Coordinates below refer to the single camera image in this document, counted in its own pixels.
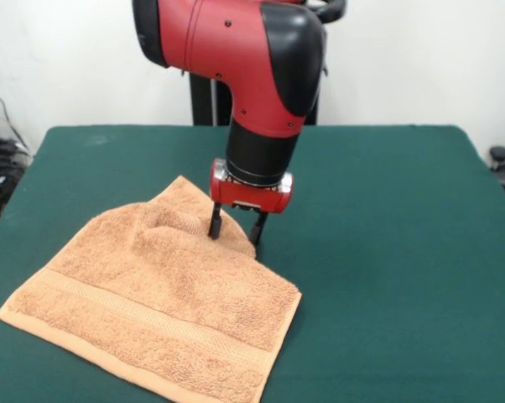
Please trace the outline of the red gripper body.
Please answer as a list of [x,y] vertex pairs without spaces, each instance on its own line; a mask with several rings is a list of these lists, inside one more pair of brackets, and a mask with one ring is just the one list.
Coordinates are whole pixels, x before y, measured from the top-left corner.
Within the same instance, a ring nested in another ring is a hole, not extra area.
[[275,186],[257,187],[233,179],[225,160],[211,165],[209,195],[213,202],[267,213],[281,213],[289,204],[294,189],[294,176],[286,172]]

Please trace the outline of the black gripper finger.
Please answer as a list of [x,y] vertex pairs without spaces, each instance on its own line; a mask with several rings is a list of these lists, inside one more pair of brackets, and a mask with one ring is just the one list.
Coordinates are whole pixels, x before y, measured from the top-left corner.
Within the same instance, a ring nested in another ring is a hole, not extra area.
[[250,233],[248,235],[248,239],[253,245],[259,244],[267,218],[268,218],[267,212],[260,212],[258,214],[258,219],[253,224]]
[[208,236],[213,240],[217,240],[220,237],[220,231],[221,231],[221,203],[215,202],[212,209]]

